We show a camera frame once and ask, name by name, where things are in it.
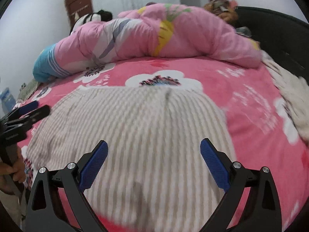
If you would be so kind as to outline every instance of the black headboard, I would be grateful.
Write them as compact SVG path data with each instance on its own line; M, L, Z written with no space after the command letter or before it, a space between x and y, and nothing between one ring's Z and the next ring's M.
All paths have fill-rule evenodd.
M280 66L309 83L309 24L269 9L238 7L238 26L247 26Z

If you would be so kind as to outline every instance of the wooden door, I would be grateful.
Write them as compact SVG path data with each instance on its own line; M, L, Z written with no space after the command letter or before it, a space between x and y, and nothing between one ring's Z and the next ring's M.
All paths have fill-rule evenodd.
M91 0L65 0L65 7L68 12L71 27L75 24L75 14L79 17L93 13Z

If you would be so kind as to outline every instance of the silver screw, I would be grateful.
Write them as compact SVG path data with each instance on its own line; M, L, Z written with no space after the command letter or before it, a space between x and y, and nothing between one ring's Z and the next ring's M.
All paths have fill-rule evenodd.
M241 164L239 162L234 162L233 163L234 168L241 168Z
M44 173L46 171L46 168L45 167L41 167L40 169L39 169L39 172L40 173Z
M264 173L269 173L269 168L268 167L263 167Z
M75 163L74 162L71 162L68 164L68 169L73 169L75 168Z

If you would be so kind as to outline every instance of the bed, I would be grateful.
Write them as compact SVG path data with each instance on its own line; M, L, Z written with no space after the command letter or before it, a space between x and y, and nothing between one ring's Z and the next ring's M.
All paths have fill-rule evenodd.
M53 107L78 87L163 84L203 91L222 110L237 160L247 168L259 169L266 165L271 169L280 198L282 225L286 229L309 196L308 182L303 177L308 176L309 157L307 147L292 121L282 113L284 100L264 65L259 69L245 69L205 56L135 58L57 79L39 88L27 102L37 100L40 105ZM38 125L35 124L29 131L27 140L19 143L25 156L28 187L37 168L27 159L27 145ZM240 217L244 204L245 199L242 199L235 219ZM124 231L121 226L98 216L109 231ZM74 224L72 215L69 219Z

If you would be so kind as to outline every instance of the striped garment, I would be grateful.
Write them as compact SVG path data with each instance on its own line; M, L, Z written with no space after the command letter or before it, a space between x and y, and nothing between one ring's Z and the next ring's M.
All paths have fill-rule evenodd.
M236 160L222 113L202 92L80 87L42 121L27 156L61 169L103 139L109 154L85 191L96 213L140 231L199 231L223 194L200 155L205 137Z

